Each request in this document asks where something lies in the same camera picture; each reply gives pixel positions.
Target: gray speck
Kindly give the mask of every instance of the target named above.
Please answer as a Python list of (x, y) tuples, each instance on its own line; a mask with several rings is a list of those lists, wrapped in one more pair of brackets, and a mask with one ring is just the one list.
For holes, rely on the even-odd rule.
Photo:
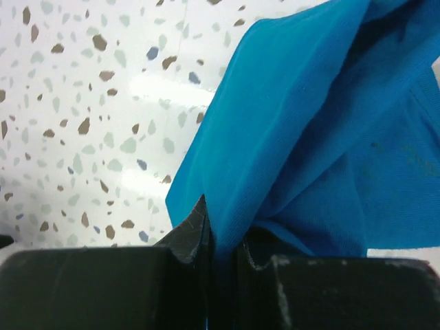
[(189, 81), (192, 82), (193, 84), (196, 84), (196, 85), (200, 84), (200, 79), (199, 79), (199, 77), (198, 77), (198, 76), (196, 75), (196, 73), (193, 72), (193, 71), (189, 73), (189, 75), (188, 75), (188, 79), (189, 79)]
[(154, 59), (157, 57), (158, 54), (159, 54), (159, 48), (157, 48), (157, 47), (152, 47), (152, 48), (150, 48), (150, 50), (146, 53), (146, 57), (147, 57), (150, 61), (152, 61), (152, 60), (154, 60)]

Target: black object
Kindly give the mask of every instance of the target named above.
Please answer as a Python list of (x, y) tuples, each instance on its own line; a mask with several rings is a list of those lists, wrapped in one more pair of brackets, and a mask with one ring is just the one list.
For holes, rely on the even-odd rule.
[(423, 261), (310, 258), (263, 230), (233, 260), (233, 294), (221, 301), (202, 197), (152, 247), (11, 256), (0, 265), (0, 327), (197, 330), (209, 319), (210, 329), (440, 329), (440, 280)]
[(14, 243), (14, 239), (11, 236), (0, 235), (0, 249), (6, 248), (12, 243)]

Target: fabric fold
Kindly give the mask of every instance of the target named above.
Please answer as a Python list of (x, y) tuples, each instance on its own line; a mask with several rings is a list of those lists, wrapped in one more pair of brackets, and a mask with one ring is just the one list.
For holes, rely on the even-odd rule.
[[(435, 0), (335, 0), (255, 23), (168, 193), (173, 225), (204, 194), (218, 259), (251, 226), (317, 255), (439, 245), (427, 113), (440, 110), (414, 92), (440, 55), (438, 17)], [(405, 208), (417, 193), (424, 202)], [(430, 233), (408, 239), (417, 225)]]

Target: blue cloth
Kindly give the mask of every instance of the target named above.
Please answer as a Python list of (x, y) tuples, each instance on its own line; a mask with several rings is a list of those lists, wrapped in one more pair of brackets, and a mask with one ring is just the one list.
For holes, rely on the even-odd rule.
[(251, 226), (310, 255), (440, 245), (440, 1), (335, 0), (255, 23), (166, 198), (218, 259)]

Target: terrazzo pattern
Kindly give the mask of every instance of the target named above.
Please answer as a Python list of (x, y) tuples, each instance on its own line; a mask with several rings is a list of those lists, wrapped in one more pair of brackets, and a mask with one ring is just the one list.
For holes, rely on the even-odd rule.
[(155, 243), (245, 31), (320, 2), (0, 0), (0, 232), (38, 248)]

